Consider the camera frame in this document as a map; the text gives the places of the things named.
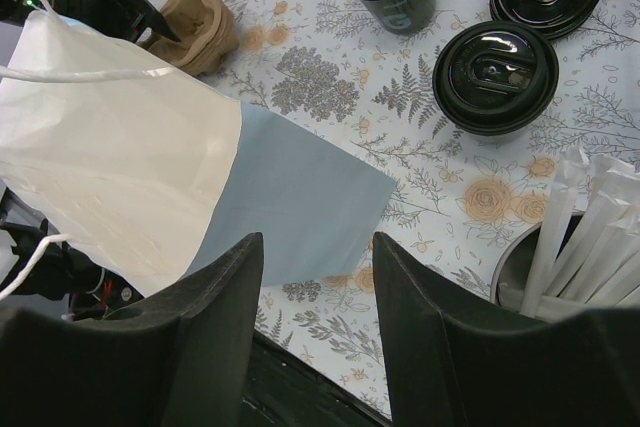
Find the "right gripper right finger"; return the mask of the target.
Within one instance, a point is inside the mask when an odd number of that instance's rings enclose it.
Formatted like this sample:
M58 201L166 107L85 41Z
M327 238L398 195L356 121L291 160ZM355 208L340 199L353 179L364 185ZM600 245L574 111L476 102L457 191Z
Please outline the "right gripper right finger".
M396 426L635 426L639 313L545 323L500 308L373 239Z

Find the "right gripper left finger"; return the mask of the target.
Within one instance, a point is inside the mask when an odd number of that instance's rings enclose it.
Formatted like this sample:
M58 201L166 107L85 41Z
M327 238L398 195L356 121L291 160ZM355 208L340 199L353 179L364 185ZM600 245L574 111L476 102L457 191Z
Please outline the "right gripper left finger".
M233 426L263 273L263 237L101 320L1 310L5 426Z

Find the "light blue paper bag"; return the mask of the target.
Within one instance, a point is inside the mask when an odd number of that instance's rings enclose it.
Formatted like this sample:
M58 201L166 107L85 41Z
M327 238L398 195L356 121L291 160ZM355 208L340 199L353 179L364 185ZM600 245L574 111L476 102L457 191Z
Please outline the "light blue paper bag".
M1 78L2 182L145 296L255 232L264 286L349 274L395 188L287 118L48 2Z

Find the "black coffee cup lid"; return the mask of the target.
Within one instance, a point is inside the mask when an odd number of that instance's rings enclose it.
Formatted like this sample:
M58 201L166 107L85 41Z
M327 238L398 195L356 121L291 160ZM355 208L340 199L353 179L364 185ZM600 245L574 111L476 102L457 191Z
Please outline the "black coffee cup lid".
M452 38L433 68L442 113L462 125L535 121L555 96L559 62L551 43L516 22L487 21Z

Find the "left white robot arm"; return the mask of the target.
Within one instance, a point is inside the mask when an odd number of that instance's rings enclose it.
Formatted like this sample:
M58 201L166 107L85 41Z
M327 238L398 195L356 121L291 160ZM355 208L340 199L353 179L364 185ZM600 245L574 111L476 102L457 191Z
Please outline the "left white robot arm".
M146 29L170 40L176 34L147 0L47 0L70 21L82 21L99 32L136 41ZM23 26L39 0L1 0L2 22ZM39 211L8 187L1 189L1 285L8 287L26 267L39 242L56 233ZM48 315L78 321L100 319L141 300L124 278L96 265L68 243L53 243L24 281L7 297Z

